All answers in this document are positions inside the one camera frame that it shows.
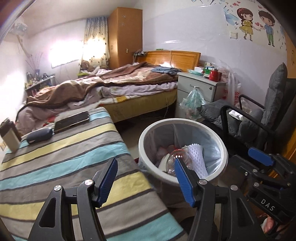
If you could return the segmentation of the right hand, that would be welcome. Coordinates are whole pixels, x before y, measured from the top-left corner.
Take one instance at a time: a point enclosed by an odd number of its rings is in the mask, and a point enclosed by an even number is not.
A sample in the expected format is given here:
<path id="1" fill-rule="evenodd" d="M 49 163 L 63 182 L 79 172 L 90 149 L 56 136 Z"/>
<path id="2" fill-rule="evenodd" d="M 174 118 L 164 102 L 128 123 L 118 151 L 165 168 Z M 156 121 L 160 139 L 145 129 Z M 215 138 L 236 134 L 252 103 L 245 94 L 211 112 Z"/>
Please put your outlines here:
<path id="1" fill-rule="evenodd" d="M 270 216 L 268 216 L 262 223 L 261 228 L 263 230 L 263 233 L 265 235 L 272 235 L 274 233 L 277 233 L 280 237 L 285 233 L 285 230 L 287 229 L 288 225 L 280 225 L 278 226 L 278 223 Z"/>

